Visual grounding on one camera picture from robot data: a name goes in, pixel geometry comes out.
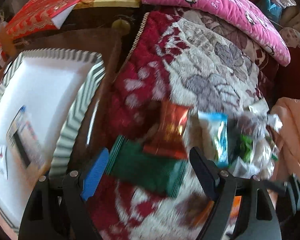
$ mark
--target red candy wrapper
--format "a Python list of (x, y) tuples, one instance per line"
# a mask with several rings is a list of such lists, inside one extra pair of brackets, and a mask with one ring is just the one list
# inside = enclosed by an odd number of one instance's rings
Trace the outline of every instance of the red candy wrapper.
[(163, 101), (161, 106), (160, 126), (150, 144), (143, 151), (176, 159), (187, 159), (188, 154), (182, 142), (190, 107), (179, 106), (170, 101)]

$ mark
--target pink pillow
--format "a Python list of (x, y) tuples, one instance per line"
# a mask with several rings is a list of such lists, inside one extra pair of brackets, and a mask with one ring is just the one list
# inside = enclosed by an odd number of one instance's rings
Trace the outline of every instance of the pink pillow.
[(248, 0), (142, 0), (152, 5), (182, 6), (209, 12), (254, 39), (281, 65), (290, 62), (287, 45), (267, 17)]

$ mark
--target gray floral pattern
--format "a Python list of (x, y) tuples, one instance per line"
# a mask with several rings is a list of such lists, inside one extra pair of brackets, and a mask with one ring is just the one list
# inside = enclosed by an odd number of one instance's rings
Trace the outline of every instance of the gray floral pattern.
[(193, 75), (185, 80), (184, 86), (197, 95), (200, 111), (231, 114), (239, 107), (239, 95), (219, 74)]
[(222, 20), (213, 14), (182, 7), (161, 7), (160, 11), (179, 15), (196, 24), (204, 25), (214, 33), (217, 33), (231, 41), (240, 50), (242, 50), (242, 52), (245, 53), (252, 62), (256, 63), (257, 66), (261, 66), (268, 58), (268, 53), (265, 52), (265, 50), (247, 34), (243, 33), (236, 26), (227, 23), (225, 20)]
[(242, 82), (246, 82), (247, 74), (245, 73), (244, 68), (242, 68), (244, 58), (241, 50), (239, 50), (237, 46), (233, 43), (230, 43), (229, 46), (227, 46), (217, 42), (214, 47), (214, 52), (219, 56), (224, 65), (232, 69), (233, 74), (237, 78)]

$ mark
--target striped frame border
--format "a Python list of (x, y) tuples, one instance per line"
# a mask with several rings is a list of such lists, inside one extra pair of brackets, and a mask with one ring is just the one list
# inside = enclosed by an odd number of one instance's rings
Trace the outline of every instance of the striped frame border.
[[(56, 149), (53, 153), (49, 176), (61, 176), (66, 173), (72, 147), (78, 135), (85, 112), (88, 109), (95, 91), (105, 76), (104, 62), (101, 54), (97, 52), (76, 49), (36, 49), (21, 52), (16, 60), (6, 67), (5, 76), (0, 84), (0, 101), (11, 78), (25, 57), (55, 58), (93, 64), (69, 109), (66, 121), (60, 131)], [(1, 208), (0, 214), (13, 231), (18, 233), (19, 228), (11, 223)]]

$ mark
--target blue snack wrapper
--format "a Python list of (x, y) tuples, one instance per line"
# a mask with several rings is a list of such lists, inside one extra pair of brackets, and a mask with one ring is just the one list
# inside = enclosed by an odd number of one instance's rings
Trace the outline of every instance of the blue snack wrapper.
[(227, 119), (225, 114), (198, 112), (203, 152), (219, 168), (228, 167)]

